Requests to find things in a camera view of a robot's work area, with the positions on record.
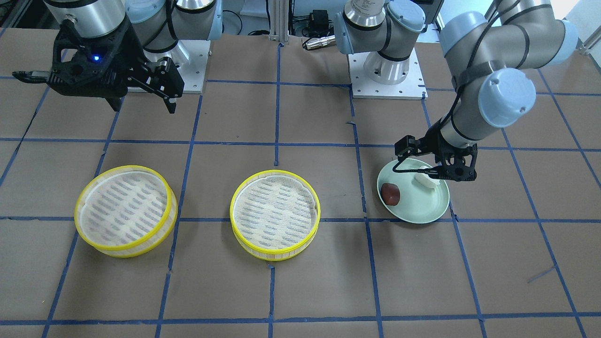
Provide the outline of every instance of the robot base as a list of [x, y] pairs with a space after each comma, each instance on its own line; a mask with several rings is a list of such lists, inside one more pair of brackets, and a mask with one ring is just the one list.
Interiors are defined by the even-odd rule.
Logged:
[[[181, 40], [180, 42], [190, 55], [190, 63], [178, 68], [184, 80], [184, 93], [202, 94], [211, 41]], [[144, 90], [137, 87], [130, 87], [128, 90], [132, 93], [145, 93]]]
[[369, 52], [349, 55], [353, 97], [357, 99], [395, 100], [421, 100], [423, 95], [428, 97], [415, 49], [409, 57], [410, 62], [407, 77], [397, 85], [384, 85], [370, 79], [363, 69], [363, 63], [367, 55], [369, 55]]

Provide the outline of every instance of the cable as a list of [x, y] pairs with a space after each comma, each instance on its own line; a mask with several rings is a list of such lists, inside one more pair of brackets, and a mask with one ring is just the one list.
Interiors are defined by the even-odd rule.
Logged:
[[236, 12], [233, 12], [233, 11], [230, 11], [230, 10], [224, 10], [224, 12], [232, 13], [235, 16], [238, 17], [238, 20], [240, 20], [240, 30], [238, 31], [238, 33], [236, 35], [240, 35], [240, 33], [242, 32], [242, 27], [244, 27], [244, 25], [242, 23], [242, 18]]
[[268, 35], [268, 34], [269, 34], [269, 31], [266, 31], [265, 29], [259, 29], [259, 30], [248, 33], [248, 35]]
[[[484, 36], [489, 31], [489, 29], [492, 27], [493, 23], [495, 23], [495, 21], [497, 21], [501, 16], [505, 15], [505, 13], [514, 9], [514, 7], [517, 6], [520, 3], [520, 1], [521, 0], [516, 0], [516, 2], [514, 2], [511, 6], [507, 7], [504, 11], [497, 13], [497, 15], [486, 25], [486, 27], [484, 28], [484, 30], [478, 37], [476, 44], [474, 45], [474, 49], [472, 50], [472, 55], [470, 55], [468, 65], [465, 67], [465, 69], [469, 69], [472, 66], [472, 63], [474, 63], [474, 59], [476, 58], [476, 54], [478, 53], [480, 44], [482, 43], [482, 40], [484, 40]], [[444, 124], [448, 121], [449, 118], [451, 118], [453, 112], [455, 111], [455, 108], [457, 107], [457, 104], [459, 103], [459, 98], [463, 94], [463, 89], [465, 88], [465, 86], [466, 85], [462, 85], [461, 87], [459, 87], [457, 89], [457, 96], [455, 96], [455, 101], [453, 101], [453, 105], [451, 106], [451, 109], [449, 110], [448, 114], [441, 120], [441, 123], [440, 123], [441, 127], [444, 126]]]

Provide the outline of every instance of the silver cylinder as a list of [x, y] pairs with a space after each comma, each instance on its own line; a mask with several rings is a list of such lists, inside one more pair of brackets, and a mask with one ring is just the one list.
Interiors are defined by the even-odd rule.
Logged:
[[397, 85], [409, 73], [409, 59], [390, 61], [384, 59], [378, 52], [371, 52], [363, 63], [363, 69], [370, 79], [385, 85]]
[[181, 41], [178, 41], [177, 45], [170, 51], [164, 53], [150, 53], [144, 51], [144, 55], [152, 62], [157, 62], [162, 57], [170, 57], [173, 60], [173, 63], [175, 63], [176, 66], [179, 66], [180, 69], [185, 69], [185, 67], [190, 64], [190, 52]]
[[386, 18], [384, 0], [349, 0], [344, 5], [344, 15], [357, 26], [378, 26]]
[[81, 7], [73, 7], [74, 2], [45, 1], [56, 21], [61, 23], [64, 19], [70, 19], [83, 38], [107, 35], [125, 18], [121, 0], [97, 0]]
[[[509, 6], [513, 5], [515, 0], [504, 0], [498, 5], [497, 10], [499, 12], [504, 11]], [[501, 22], [506, 23], [507, 20], [511, 19], [514, 15], [521, 13], [529, 8], [533, 8], [540, 5], [551, 5], [551, 0], [521, 0], [515, 7], [509, 12], [501, 16]]]
[[186, 10], [201, 10], [215, 0], [177, 0], [175, 4]]

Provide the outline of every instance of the blue tape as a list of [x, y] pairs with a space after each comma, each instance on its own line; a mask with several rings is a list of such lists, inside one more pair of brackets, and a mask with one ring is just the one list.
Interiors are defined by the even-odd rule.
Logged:
[[184, 177], [182, 180], [182, 191], [180, 193], [180, 199], [177, 204], [177, 218], [175, 220], [175, 225], [173, 227], [173, 243], [171, 244], [171, 249], [169, 251], [169, 262], [167, 264], [167, 273], [165, 276], [165, 285], [163, 287], [163, 294], [160, 299], [160, 308], [159, 308], [159, 319], [156, 324], [156, 331], [154, 336], [156, 338], [160, 337], [160, 331], [163, 323], [163, 317], [165, 315], [165, 306], [167, 304], [167, 294], [169, 292], [169, 284], [171, 282], [171, 271], [173, 269], [173, 261], [175, 258], [175, 248], [177, 246], [177, 235], [179, 233], [180, 222], [182, 220], [182, 207], [184, 203], [184, 197], [186, 196], [186, 186], [188, 185], [188, 175], [190, 173], [190, 163], [192, 162], [192, 153], [194, 152], [194, 141], [196, 139], [196, 132], [198, 129], [198, 122], [200, 120], [200, 111], [203, 105], [203, 96], [200, 95], [198, 97], [198, 106], [196, 109], [196, 116], [194, 117], [194, 126], [192, 127], [192, 135], [190, 136], [189, 147], [188, 147], [188, 156], [186, 158], [186, 168], [184, 169]]
[[384, 316], [382, 320], [391, 321], [458, 321], [463, 319], [478, 319], [478, 315], [422, 315], [422, 316]]
[[371, 240], [371, 229], [370, 223], [365, 218], [365, 232], [367, 234], [367, 249], [370, 254], [370, 268], [371, 268], [371, 283], [374, 288], [374, 302], [376, 305], [376, 321], [377, 329], [380, 338], [384, 338], [384, 326], [382, 325], [382, 311], [380, 309], [380, 293], [377, 288], [377, 275], [376, 275], [376, 260], [374, 258], [373, 242]]
[[578, 139], [576, 138], [576, 135], [574, 134], [572, 127], [570, 127], [570, 123], [568, 123], [566, 116], [564, 115], [563, 111], [561, 110], [560, 104], [557, 102], [557, 98], [555, 98], [553, 91], [551, 91], [551, 87], [549, 86], [549, 84], [547, 83], [547, 80], [543, 76], [543, 72], [541, 72], [540, 69], [538, 69], [538, 73], [540, 74], [540, 77], [543, 79], [543, 82], [545, 83], [545, 87], [547, 87], [547, 90], [549, 90], [549, 92], [551, 93], [551, 98], [553, 99], [553, 102], [555, 102], [555, 106], [557, 107], [557, 110], [559, 110], [561, 118], [564, 120], [564, 123], [566, 124], [568, 131], [570, 131], [570, 135], [574, 139], [574, 142], [576, 143], [576, 147], [578, 147], [578, 149], [580, 150], [580, 154], [582, 155], [582, 158], [584, 158], [584, 162], [586, 162], [588, 169], [591, 171], [591, 174], [595, 178], [595, 182], [597, 182], [597, 186], [599, 187], [599, 189], [601, 189], [601, 182], [599, 181], [597, 174], [593, 170], [593, 166], [591, 165], [591, 162], [588, 161], [587, 155], [582, 151], [580, 142], [578, 142]]
[[374, 316], [360, 316], [360, 317], [290, 317], [275, 319], [275, 323], [324, 323], [324, 322], [375, 322], [377, 321]]
[[135, 143], [135, 144], [190, 144], [190, 141], [168, 141], [168, 140], [111, 140], [111, 143]]
[[422, 93], [421, 95], [421, 109], [424, 110], [424, 116], [426, 118], [426, 123], [428, 124], [428, 128], [432, 126], [430, 122], [430, 115], [428, 114], [428, 108], [426, 108], [426, 94]]
[[268, 338], [273, 338], [273, 308], [275, 303], [275, 267], [271, 264], [267, 264], [269, 267], [270, 278], [269, 278], [269, 317], [267, 323], [269, 329], [267, 331]]
[[211, 80], [208, 79], [207, 82], [216, 82], [222, 84], [270, 84], [275, 85], [277, 82], [273, 81], [244, 81], [244, 80]]
[[534, 313], [491, 313], [483, 315], [486, 319], [507, 319], [507, 318], [560, 318], [574, 317], [572, 312], [534, 312]]
[[426, 87], [426, 90], [431, 90], [431, 91], [455, 91], [455, 89], [452, 89], [452, 88], [430, 88], [430, 87]]
[[117, 120], [119, 119], [119, 111], [115, 112], [115, 117], [113, 118], [113, 122], [111, 124], [111, 129], [109, 130], [109, 135], [106, 137], [105, 146], [102, 150], [102, 155], [100, 155], [100, 160], [98, 161], [98, 166], [96, 167], [96, 172], [94, 173], [94, 177], [100, 174], [100, 170], [102, 169], [102, 165], [105, 162], [106, 152], [109, 149], [109, 144], [111, 142], [113, 131], [115, 131], [115, 125], [117, 125]]
[[540, 277], [542, 277], [542, 276], [548, 274], [549, 272], [555, 270], [555, 268], [556, 268], [556, 266], [551, 266], [551, 268], [548, 269], [548, 270], [546, 270], [545, 272], [541, 272], [540, 274], [532, 277], [531, 279], [528, 280], [528, 284], [534, 282], [535, 280], [539, 279]]
[[189, 318], [163, 319], [162, 325], [174, 324], [266, 324], [267, 318]]
[[532, 211], [534, 212], [534, 216], [536, 217], [536, 219], [538, 221], [537, 222], [538, 223], [538, 227], [540, 229], [541, 234], [543, 235], [543, 239], [545, 240], [545, 245], [547, 246], [547, 250], [549, 251], [549, 255], [551, 256], [551, 261], [553, 261], [553, 266], [555, 267], [555, 270], [557, 271], [557, 276], [560, 279], [561, 286], [563, 287], [564, 292], [566, 293], [566, 297], [567, 297], [568, 303], [570, 304], [570, 308], [572, 309], [572, 313], [574, 314], [574, 317], [576, 318], [576, 323], [578, 324], [578, 328], [580, 329], [580, 333], [582, 334], [583, 338], [586, 338], [587, 335], [584, 332], [584, 328], [582, 326], [582, 322], [580, 321], [580, 318], [578, 317], [578, 314], [576, 312], [576, 306], [574, 305], [574, 302], [572, 300], [572, 296], [570, 295], [570, 291], [567, 288], [566, 281], [563, 278], [563, 275], [561, 273], [560, 267], [557, 264], [557, 259], [555, 259], [555, 254], [553, 253], [553, 249], [551, 248], [551, 243], [549, 242], [549, 238], [547, 237], [547, 234], [545, 232], [545, 228], [543, 227], [543, 223], [540, 222], [540, 217], [538, 216], [538, 212], [536, 210], [536, 206], [534, 205], [534, 200], [532, 199], [532, 196], [530, 195], [530, 190], [528, 189], [528, 185], [526, 184], [526, 180], [523, 177], [522, 170], [520, 169], [520, 165], [517, 162], [516, 155], [515, 155], [513, 149], [511, 148], [511, 142], [509, 142], [509, 138], [507, 137], [507, 133], [505, 133], [505, 129], [501, 129], [501, 132], [503, 133], [503, 137], [505, 138], [505, 142], [507, 143], [507, 147], [509, 148], [509, 152], [511, 153], [511, 158], [513, 159], [513, 163], [516, 166], [516, 170], [517, 170], [517, 173], [520, 176], [520, 180], [522, 181], [523, 188], [524, 188], [524, 190], [526, 192], [526, 195], [528, 196], [528, 201], [530, 202], [530, 206], [532, 207]]
[[12, 221], [73, 221], [73, 217], [43, 217], [43, 216], [0, 216], [0, 220]]
[[559, 95], [559, 96], [601, 96], [601, 94], [594, 94], [594, 93], [585, 93], [585, 94], [579, 94], [579, 93], [545, 93], [547, 95]]
[[44, 325], [44, 330], [42, 331], [41, 338], [46, 338], [48, 336], [48, 330], [50, 330], [50, 322], [54, 318], [54, 311], [56, 310], [56, 305], [58, 304], [58, 299], [61, 297], [61, 292], [63, 291], [63, 285], [65, 284], [65, 279], [67, 278], [67, 271], [69, 271], [69, 266], [71, 265], [71, 259], [73, 258], [73, 252], [75, 251], [75, 244], [77, 244], [77, 238], [79, 234], [75, 231], [73, 235], [73, 240], [71, 241], [71, 246], [69, 247], [69, 254], [67, 255], [67, 263], [63, 268], [63, 273], [61, 274], [61, 279], [58, 281], [58, 286], [56, 287], [56, 292], [54, 294], [54, 299], [52, 300], [52, 305], [50, 306], [50, 312], [48, 313], [48, 319], [46, 321], [46, 325]]
[[281, 85], [295, 85], [302, 87], [337, 87], [337, 88], [350, 88], [350, 84], [304, 84], [298, 82], [280, 82]]
[[44, 90], [44, 94], [42, 94], [37, 107], [35, 107], [34, 114], [31, 116], [31, 120], [29, 121], [27, 128], [25, 128], [25, 132], [23, 133], [23, 136], [21, 137], [19, 144], [17, 144], [17, 147], [14, 149], [13, 154], [10, 156], [10, 160], [8, 160], [8, 163], [6, 164], [6, 168], [4, 168], [4, 172], [2, 173], [2, 176], [0, 176], [0, 186], [2, 186], [2, 184], [4, 183], [4, 180], [6, 179], [6, 176], [8, 175], [8, 171], [13, 166], [14, 160], [17, 158], [17, 154], [19, 153], [19, 149], [21, 149], [21, 144], [23, 144], [23, 140], [25, 139], [25, 135], [27, 135], [27, 132], [31, 128], [31, 125], [34, 122], [35, 117], [37, 116], [38, 112], [40, 112], [41, 105], [42, 105], [42, 103], [44, 103], [44, 100], [46, 99], [46, 96], [48, 95], [49, 90], [50, 90], [50, 87], [46, 87], [46, 90]]
[[476, 314], [478, 315], [478, 321], [480, 323], [480, 330], [482, 331], [482, 337], [487, 338], [486, 328], [484, 327], [484, 317], [482, 317], [482, 310], [480, 309], [480, 301], [478, 300], [478, 293], [476, 292], [476, 284], [474, 283], [474, 278], [472, 276], [472, 270], [469, 267], [468, 255], [465, 252], [465, 246], [463, 245], [463, 239], [461, 238], [461, 232], [459, 231], [459, 224], [457, 223], [457, 219], [455, 216], [455, 211], [453, 211], [453, 205], [449, 203], [449, 208], [451, 209], [451, 220], [453, 221], [453, 227], [455, 229], [455, 235], [457, 236], [457, 242], [459, 243], [459, 250], [461, 251], [461, 256], [463, 258], [463, 264], [465, 265], [465, 271], [468, 275], [469, 287], [472, 289], [472, 296], [474, 297], [474, 306], [476, 308]]
[[281, 77], [281, 72], [282, 72], [282, 67], [281, 67], [281, 59], [282, 59], [282, 52], [281, 49], [282, 47], [284, 47], [284, 45], [282, 43], [278, 44], [278, 68], [277, 68], [277, 83], [276, 83], [276, 90], [275, 90], [275, 147], [274, 147], [274, 160], [273, 160], [273, 166], [277, 167], [279, 165], [279, 93], [280, 93], [280, 88], [281, 88], [281, 82], [280, 82], [280, 77]]

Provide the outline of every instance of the black cable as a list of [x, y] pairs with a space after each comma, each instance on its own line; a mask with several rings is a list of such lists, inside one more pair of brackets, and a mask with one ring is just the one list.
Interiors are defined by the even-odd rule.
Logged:
[[259, 30], [248, 33], [248, 35], [268, 35], [268, 34], [269, 34], [269, 31], [266, 31], [264, 29], [259, 29]]
[[6, 20], [8, 19], [10, 12], [13, 11], [13, 9], [15, 8], [16, 5], [17, 5], [16, 0], [13, 0], [11, 2], [5, 2], [4, 4], [2, 4], [2, 8], [6, 8], [6, 13], [2, 16], [2, 20], [0, 21], [0, 27], [2, 27], [4, 25], [4, 22], [6, 22]]
[[235, 16], [238, 17], [238, 20], [240, 20], [240, 30], [238, 31], [238, 33], [236, 35], [240, 35], [240, 33], [242, 32], [242, 27], [244, 27], [244, 25], [242, 23], [242, 18], [236, 12], [233, 12], [233, 11], [230, 11], [230, 10], [223, 10], [223, 11], [224, 12], [228, 12], [228, 13], [232, 13]]
[[269, 0], [265, 0], [265, 9], [267, 11], [267, 24], [269, 25], [269, 30], [271, 30], [271, 17], [269, 16]]
[[[520, 3], [520, 1], [521, 0], [516, 0], [516, 2], [514, 2], [511, 6], [507, 7], [504, 11], [497, 13], [497, 15], [486, 25], [486, 27], [484, 28], [484, 30], [478, 37], [476, 44], [474, 45], [474, 49], [472, 50], [472, 55], [470, 55], [468, 65], [466, 66], [465, 69], [469, 69], [472, 66], [472, 63], [474, 63], [474, 59], [476, 58], [476, 54], [478, 53], [478, 49], [480, 48], [480, 44], [482, 43], [482, 40], [484, 40], [484, 36], [490, 30], [490, 28], [495, 23], [495, 21], [497, 21], [505, 13], [514, 9], [514, 7], [517, 6]], [[441, 123], [440, 123], [441, 127], [444, 126], [444, 124], [448, 121], [448, 119], [452, 116], [453, 112], [455, 111], [455, 108], [457, 107], [457, 104], [459, 103], [459, 98], [463, 94], [464, 88], [465, 88], [465, 85], [462, 85], [461, 87], [459, 87], [457, 89], [457, 95], [455, 96], [455, 101], [453, 101], [453, 105], [451, 106], [449, 113], [441, 120]]]

